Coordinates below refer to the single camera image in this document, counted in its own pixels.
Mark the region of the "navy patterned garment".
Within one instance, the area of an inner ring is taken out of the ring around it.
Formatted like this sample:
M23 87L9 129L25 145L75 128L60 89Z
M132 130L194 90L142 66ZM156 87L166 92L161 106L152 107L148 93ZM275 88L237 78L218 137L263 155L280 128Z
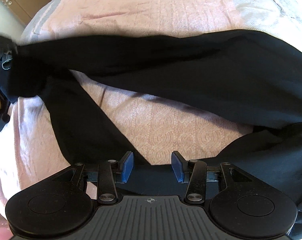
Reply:
M12 55L8 53L0 53L0 132L9 122L9 107L18 99L9 93L9 75L12 63Z

